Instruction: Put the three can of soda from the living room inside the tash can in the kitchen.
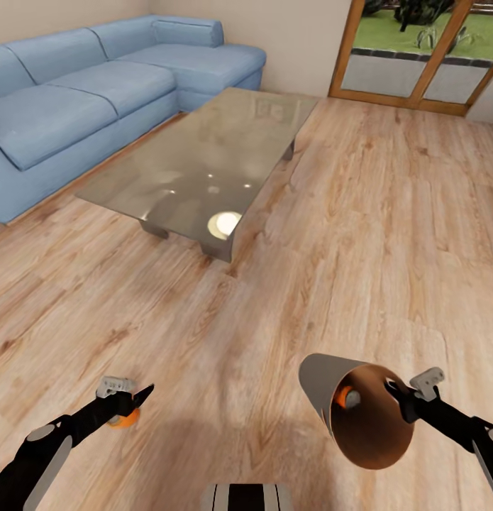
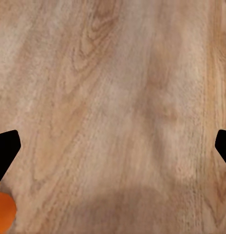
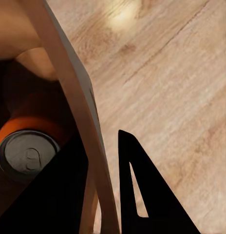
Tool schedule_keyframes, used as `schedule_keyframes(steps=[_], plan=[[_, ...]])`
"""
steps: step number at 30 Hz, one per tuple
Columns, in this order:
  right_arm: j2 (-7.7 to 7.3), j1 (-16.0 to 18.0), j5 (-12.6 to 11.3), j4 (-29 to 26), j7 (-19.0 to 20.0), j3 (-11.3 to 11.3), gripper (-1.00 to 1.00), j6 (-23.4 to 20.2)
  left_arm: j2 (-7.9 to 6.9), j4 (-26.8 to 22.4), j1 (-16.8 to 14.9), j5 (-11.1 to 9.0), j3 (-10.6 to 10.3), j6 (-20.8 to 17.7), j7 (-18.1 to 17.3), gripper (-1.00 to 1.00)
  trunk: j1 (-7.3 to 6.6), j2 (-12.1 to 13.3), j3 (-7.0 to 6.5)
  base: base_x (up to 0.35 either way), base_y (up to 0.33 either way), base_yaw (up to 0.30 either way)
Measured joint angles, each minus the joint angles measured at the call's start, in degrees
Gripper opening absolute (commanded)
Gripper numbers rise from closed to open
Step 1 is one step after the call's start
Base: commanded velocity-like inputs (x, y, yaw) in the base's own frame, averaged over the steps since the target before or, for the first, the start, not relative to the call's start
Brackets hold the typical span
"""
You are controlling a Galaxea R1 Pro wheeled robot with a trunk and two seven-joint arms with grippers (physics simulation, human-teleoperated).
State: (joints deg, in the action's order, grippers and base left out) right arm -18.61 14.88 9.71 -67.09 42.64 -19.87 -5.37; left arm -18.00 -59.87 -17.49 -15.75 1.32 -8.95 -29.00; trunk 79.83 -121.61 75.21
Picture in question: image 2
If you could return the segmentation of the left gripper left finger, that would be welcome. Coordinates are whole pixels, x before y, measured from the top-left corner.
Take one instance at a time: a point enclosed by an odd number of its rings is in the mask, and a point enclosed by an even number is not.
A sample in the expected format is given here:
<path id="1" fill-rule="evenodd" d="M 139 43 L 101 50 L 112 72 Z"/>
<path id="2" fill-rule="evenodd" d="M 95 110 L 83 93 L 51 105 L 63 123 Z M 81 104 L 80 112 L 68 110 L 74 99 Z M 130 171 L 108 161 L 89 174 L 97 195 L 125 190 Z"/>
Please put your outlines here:
<path id="1" fill-rule="evenodd" d="M 0 134 L 0 181 L 21 148 L 17 130 Z"/>

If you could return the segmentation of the can of soda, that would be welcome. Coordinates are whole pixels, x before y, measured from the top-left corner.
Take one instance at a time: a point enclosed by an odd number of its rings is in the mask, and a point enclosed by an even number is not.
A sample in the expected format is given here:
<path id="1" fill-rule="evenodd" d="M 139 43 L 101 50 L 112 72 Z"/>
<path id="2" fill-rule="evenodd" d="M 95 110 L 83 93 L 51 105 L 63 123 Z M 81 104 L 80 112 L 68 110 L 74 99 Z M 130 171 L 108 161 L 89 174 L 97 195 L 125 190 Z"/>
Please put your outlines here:
<path id="1" fill-rule="evenodd" d="M 16 217 L 17 208 L 14 200 L 0 192 L 0 234 L 5 234 Z"/>

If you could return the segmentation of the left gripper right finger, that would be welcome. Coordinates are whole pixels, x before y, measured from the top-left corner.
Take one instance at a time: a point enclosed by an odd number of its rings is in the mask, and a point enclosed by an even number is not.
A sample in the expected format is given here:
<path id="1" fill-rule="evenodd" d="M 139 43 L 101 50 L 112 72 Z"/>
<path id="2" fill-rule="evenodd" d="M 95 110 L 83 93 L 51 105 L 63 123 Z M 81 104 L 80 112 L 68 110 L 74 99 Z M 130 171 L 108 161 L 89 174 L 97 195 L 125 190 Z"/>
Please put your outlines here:
<path id="1" fill-rule="evenodd" d="M 215 148 L 226 162 L 226 130 L 219 130 L 216 141 L 215 141 Z"/>

